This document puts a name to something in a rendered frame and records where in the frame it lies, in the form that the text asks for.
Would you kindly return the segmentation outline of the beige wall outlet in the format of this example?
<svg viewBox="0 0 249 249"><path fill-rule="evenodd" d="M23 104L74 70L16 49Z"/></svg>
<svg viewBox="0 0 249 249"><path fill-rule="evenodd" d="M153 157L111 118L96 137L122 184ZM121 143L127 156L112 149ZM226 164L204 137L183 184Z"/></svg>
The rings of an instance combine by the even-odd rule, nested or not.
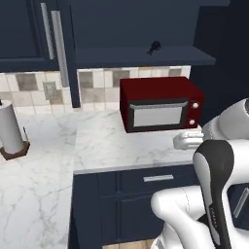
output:
<svg viewBox="0 0 249 249"><path fill-rule="evenodd" d="M56 85L55 82L44 82L44 93L47 100L56 99Z"/></svg>

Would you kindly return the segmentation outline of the brown paper towel holder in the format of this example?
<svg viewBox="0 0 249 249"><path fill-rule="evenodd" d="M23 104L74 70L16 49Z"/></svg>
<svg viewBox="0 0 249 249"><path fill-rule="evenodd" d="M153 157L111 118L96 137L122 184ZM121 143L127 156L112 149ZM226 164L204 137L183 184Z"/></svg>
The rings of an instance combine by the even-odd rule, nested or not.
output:
<svg viewBox="0 0 249 249"><path fill-rule="evenodd" d="M14 154L9 154L5 151L4 147L1 147L0 148L0 154L3 156L3 158L5 160L13 160L13 159L16 159L16 158L20 158L20 157L23 157L23 156L26 156L27 155L27 152L29 150L29 147L30 147L30 142L28 140L28 137L27 137L27 134L26 134L26 129L25 127L23 127L23 132L25 134L25 138L26 140L22 141L22 144L23 144L23 148L19 151L19 152L16 152Z"/></svg>

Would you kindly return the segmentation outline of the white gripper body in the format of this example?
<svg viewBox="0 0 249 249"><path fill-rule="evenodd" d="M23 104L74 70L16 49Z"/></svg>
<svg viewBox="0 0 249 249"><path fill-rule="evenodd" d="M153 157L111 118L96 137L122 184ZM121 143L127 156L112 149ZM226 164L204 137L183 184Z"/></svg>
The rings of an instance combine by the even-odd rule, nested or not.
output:
<svg viewBox="0 0 249 249"><path fill-rule="evenodd" d="M176 150L197 148L203 142L203 133L200 131L184 131L173 138Z"/></svg>

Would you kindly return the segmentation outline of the white paper towel roll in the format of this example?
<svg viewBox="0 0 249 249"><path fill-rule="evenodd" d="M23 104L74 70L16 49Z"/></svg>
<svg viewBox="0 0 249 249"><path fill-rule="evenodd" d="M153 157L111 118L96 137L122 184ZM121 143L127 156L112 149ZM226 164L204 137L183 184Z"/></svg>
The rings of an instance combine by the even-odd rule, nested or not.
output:
<svg viewBox="0 0 249 249"><path fill-rule="evenodd" d="M15 154L23 149L18 120L10 100L0 101L0 141L8 154Z"/></svg>

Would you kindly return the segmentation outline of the dark blue base cabinet door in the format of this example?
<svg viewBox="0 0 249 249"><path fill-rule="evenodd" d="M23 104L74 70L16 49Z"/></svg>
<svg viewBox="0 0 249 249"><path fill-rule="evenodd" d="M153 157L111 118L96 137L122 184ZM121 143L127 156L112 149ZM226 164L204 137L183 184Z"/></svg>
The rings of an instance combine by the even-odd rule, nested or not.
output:
<svg viewBox="0 0 249 249"><path fill-rule="evenodd" d="M100 199L102 244L157 237L163 228L151 208L151 195L111 196Z"/></svg>
<svg viewBox="0 0 249 249"><path fill-rule="evenodd" d="M229 187L228 198L231 212L235 210L245 188L249 189L249 184L232 185ZM235 218L232 215L232 221L236 228L249 231L249 196L246 198L238 217Z"/></svg>

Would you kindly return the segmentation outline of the red toaster oven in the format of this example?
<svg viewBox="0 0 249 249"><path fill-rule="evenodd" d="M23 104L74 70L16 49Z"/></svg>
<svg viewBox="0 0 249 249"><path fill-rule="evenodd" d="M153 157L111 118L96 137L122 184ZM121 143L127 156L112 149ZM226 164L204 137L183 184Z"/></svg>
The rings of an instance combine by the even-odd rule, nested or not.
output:
<svg viewBox="0 0 249 249"><path fill-rule="evenodd" d="M203 100L203 92L186 77L120 80L127 133L196 128Z"/></svg>

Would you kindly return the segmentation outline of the dark blue tall cabinet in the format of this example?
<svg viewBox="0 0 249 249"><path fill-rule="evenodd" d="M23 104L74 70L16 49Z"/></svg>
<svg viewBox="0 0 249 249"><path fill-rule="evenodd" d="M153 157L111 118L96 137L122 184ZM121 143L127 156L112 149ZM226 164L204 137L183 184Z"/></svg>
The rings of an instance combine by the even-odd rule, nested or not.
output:
<svg viewBox="0 0 249 249"><path fill-rule="evenodd" d="M249 0L201 7L194 45L216 59L214 65L193 66L190 74L204 93L199 124L205 125L249 97Z"/></svg>

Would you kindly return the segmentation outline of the dark blue drawer front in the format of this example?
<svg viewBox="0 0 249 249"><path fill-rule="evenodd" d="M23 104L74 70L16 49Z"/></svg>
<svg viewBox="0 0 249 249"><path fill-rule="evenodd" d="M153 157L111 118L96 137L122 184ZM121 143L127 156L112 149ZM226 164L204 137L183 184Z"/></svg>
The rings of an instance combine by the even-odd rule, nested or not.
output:
<svg viewBox="0 0 249 249"><path fill-rule="evenodd" d="M170 175L173 180L148 182L145 176ZM122 191L124 194L154 193L158 190L197 185L198 180L191 164L166 167L126 170L122 173Z"/></svg>

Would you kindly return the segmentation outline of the dark blue wall cabinet door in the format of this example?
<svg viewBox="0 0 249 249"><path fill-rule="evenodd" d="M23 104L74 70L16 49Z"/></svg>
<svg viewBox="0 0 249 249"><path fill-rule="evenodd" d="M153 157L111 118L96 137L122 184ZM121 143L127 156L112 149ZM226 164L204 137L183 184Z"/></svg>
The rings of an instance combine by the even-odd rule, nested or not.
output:
<svg viewBox="0 0 249 249"><path fill-rule="evenodd" d="M41 3L47 4L53 41L50 60ZM58 71L51 11L57 0L0 0L0 73Z"/></svg>

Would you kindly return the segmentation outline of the dark blue open wall cabinet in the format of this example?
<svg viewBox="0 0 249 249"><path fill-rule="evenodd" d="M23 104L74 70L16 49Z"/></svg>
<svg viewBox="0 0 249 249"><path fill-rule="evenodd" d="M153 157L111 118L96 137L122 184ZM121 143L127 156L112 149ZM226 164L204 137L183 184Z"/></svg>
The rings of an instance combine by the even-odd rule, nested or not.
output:
<svg viewBox="0 0 249 249"><path fill-rule="evenodd" d="M213 64L194 46L201 7L231 0L71 0L79 68ZM147 51L154 41L161 48Z"/></svg>

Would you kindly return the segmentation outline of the black dish brush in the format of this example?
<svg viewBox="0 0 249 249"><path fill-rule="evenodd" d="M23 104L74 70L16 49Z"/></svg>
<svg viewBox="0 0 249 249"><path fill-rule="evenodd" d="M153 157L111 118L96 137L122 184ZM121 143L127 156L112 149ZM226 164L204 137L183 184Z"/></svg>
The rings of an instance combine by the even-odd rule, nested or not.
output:
<svg viewBox="0 0 249 249"><path fill-rule="evenodd" d="M154 41L149 50L147 51L148 55L151 55L153 52L158 51L161 48L159 41Z"/></svg>

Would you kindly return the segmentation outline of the dark blue open cabinet door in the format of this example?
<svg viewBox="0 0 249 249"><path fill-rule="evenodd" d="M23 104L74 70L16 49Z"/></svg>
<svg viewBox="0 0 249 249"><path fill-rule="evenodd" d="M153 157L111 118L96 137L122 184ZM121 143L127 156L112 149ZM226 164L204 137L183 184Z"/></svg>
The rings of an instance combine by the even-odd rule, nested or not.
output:
<svg viewBox="0 0 249 249"><path fill-rule="evenodd" d="M73 108L80 108L80 93L78 85L78 75L76 67L75 46L72 28L71 7L69 0L57 0L58 10L63 33L63 43L65 48L65 58L67 64L67 73L69 78L69 87L71 102Z"/></svg>

